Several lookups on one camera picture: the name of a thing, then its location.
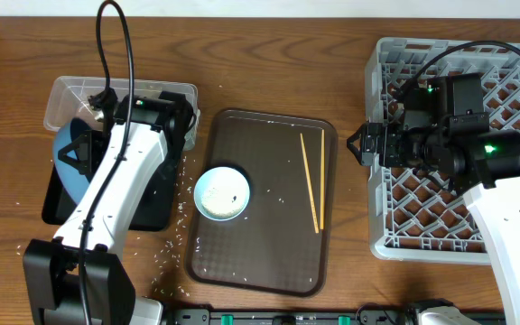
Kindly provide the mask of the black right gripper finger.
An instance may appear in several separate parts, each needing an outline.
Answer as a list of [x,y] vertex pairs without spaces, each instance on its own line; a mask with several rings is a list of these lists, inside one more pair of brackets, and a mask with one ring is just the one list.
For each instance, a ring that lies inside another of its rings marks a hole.
[[362,164],[362,151],[360,149],[361,135],[352,135],[347,139],[347,148],[354,155],[357,162]]
[[361,125],[358,130],[347,139],[348,144],[353,144],[358,140],[362,134],[363,126]]

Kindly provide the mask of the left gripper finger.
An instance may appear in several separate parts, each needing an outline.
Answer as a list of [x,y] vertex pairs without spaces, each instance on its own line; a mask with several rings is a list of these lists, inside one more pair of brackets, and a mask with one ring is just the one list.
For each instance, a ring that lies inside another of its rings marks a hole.
[[70,152],[75,152],[77,156],[87,155],[87,135],[82,134],[71,143],[65,145],[58,151],[58,156],[66,156]]
[[79,174],[84,173],[84,162],[81,161],[77,156],[72,157],[71,152],[58,153],[58,158],[63,163],[66,163],[71,168],[77,170]]

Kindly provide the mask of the blue plate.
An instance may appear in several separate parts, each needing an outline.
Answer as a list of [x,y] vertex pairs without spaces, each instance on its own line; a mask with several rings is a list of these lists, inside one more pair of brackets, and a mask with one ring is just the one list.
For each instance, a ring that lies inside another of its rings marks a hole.
[[56,172],[65,191],[77,205],[79,205],[88,189],[89,180],[85,175],[80,174],[77,169],[61,161],[59,150],[71,144],[87,130],[89,130],[89,125],[85,121],[80,118],[74,118],[58,131],[52,146]]

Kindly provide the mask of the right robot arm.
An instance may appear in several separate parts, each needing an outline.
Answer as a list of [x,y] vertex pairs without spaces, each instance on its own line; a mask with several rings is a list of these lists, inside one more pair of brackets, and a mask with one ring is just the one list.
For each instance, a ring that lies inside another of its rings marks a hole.
[[506,322],[520,324],[520,134],[493,131],[477,73],[428,79],[404,95],[402,123],[364,123],[348,140],[359,164],[440,172],[476,222]]

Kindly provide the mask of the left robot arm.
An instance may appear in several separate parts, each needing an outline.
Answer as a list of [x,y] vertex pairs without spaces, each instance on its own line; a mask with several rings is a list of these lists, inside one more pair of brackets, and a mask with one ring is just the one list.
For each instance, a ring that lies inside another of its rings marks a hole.
[[[122,264],[136,218],[169,226],[181,208],[178,167],[196,116],[182,93],[128,96],[106,132],[74,119],[54,161],[75,202],[50,241],[23,256],[37,324],[156,324],[163,306],[139,296]],[[240,109],[215,115],[196,208],[183,244],[200,283],[309,297],[323,285],[338,133],[327,121]]]

